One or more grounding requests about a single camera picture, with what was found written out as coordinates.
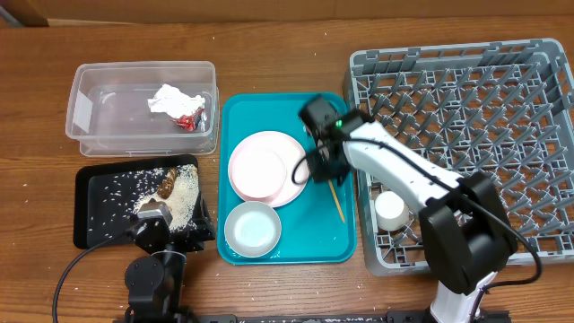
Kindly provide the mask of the grey bowl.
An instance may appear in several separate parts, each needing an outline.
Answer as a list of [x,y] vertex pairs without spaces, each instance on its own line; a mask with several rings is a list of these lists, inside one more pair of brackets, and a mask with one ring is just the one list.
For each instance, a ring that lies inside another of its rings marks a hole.
[[244,202],[229,213],[223,233],[235,253],[245,258],[260,258],[278,244],[282,223],[271,206],[257,201]]

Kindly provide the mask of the red snack wrapper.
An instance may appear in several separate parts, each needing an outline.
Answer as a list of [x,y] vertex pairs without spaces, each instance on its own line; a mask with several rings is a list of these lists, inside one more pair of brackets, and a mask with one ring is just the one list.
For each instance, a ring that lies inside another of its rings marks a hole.
[[176,126],[188,132],[194,132],[204,127],[204,110],[200,109],[192,115],[184,115],[170,120]]

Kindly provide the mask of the wooden chopstick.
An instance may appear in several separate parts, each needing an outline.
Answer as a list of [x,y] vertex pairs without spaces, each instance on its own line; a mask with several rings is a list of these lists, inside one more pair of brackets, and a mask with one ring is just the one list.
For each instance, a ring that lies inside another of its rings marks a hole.
[[338,214],[339,214],[339,217],[340,217],[342,223],[346,223],[343,209],[342,209],[342,207],[341,207],[341,205],[340,205],[338,196],[337,196],[336,191],[335,191],[335,186],[334,186],[334,184],[333,184],[333,182],[332,182],[331,179],[330,179],[327,183],[328,183],[328,186],[329,186],[329,188],[330,188],[332,197],[333,197],[333,199],[334,199],[335,206],[336,206],[337,212],[338,212]]

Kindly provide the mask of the white napkin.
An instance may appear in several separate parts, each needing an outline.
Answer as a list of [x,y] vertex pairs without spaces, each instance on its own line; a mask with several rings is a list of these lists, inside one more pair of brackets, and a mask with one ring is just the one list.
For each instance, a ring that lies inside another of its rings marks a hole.
[[162,87],[147,100],[152,113],[166,113],[171,118],[191,117],[204,109],[206,99],[201,95],[191,97],[179,88],[163,84]]

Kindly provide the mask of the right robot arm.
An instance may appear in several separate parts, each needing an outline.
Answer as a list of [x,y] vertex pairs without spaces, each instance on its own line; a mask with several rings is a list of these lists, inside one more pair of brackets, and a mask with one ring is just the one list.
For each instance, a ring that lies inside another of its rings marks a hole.
[[462,176],[422,158],[368,113],[339,113],[322,95],[299,113],[315,148],[301,161],[316,182],[343,181],[362,170],[401,197],[417,214],[425,259],[438,278],[437,296],[422,322],[508,322],[507,313],[481,313],[483,296],[500,286],[495,276],[519,244],[542,272],[534,247],[510,224],[493,182],[483,173]]

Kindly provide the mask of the white pink bowl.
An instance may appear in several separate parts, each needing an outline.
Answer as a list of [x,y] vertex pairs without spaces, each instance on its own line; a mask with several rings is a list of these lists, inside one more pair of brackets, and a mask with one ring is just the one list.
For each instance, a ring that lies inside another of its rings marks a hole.
[[283,187],[286,169],[279,155],[271,150],[242,147],[230,160],[230,181],[248,200],[270,200]]

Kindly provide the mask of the white rice pile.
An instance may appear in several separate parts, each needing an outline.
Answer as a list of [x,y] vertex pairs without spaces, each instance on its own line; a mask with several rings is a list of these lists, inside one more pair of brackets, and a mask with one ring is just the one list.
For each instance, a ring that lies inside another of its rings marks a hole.
[[170,210],[172,221],[170,231],[184,231],[185,229],[196,227],[192,221],[192,215],[199,196],[199,179],[197,167],[194,164],[180,165],[175,168],[178,173],[173,180],[173,189],[167,198],[161,197],[158,193],[161,183],[166,179],[168,172],[160,180],[159,184],[151,187],[148,193],[142,193],[136,200],[133,213],[136,214],[141,207],[154,199],[157,202],[164,202]]

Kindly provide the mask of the white cup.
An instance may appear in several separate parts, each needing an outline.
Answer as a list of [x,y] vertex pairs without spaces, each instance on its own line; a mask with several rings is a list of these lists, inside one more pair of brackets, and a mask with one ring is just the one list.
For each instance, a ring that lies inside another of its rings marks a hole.
[[374,202],[378,227],[396,231],[408,224],[409,209],[404,200],[392,191],[380,193]]

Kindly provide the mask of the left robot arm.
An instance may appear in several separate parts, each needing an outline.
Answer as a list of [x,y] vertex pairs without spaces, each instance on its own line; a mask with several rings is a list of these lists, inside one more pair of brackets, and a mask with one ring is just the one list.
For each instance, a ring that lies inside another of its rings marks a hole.
[[197,322],[197,315],[181,305],[187,254],[203,250],[206,241],[215,239],[213,225],[171,232],[162,223],[144,223],[134,225],[127,234],[147,254],[126,269],[128,308],[123,321]]

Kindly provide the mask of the brown mushroom piece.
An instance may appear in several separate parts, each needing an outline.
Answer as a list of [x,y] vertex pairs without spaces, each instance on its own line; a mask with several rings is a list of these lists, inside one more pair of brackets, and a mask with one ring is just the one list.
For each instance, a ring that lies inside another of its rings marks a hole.
[[175,181],[176,181],[177,177],[178,177],[178,169],[177,168],[169,169],[164,180],[158,186],[158,189],[157,189],[158,197],[160,197],[162,199],[167,199],[170,197],[170,195],[174,189]]

